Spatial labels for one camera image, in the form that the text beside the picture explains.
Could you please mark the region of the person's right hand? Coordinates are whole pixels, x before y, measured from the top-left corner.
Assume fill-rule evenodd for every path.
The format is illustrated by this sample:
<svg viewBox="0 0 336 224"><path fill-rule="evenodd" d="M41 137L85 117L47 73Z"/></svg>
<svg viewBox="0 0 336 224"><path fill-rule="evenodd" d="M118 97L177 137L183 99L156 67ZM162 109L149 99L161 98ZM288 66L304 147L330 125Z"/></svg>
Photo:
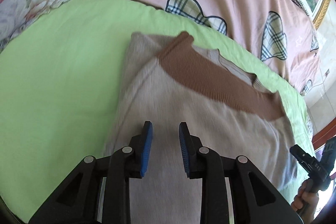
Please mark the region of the person's right hand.
<svg viewBox="0 0 336 224"><path fill-rule="evenodd" d="M310 180L307 179L301 184L301 186L298 188L297 195L290 204L291 208L295 212L297 212L299 209L302 209L305 204L307 205L305 212L301 216L303 223L305 224L310 224L314 220L314 214L319 202L318 193L310 193L306 189L309 181Z"/></svg>

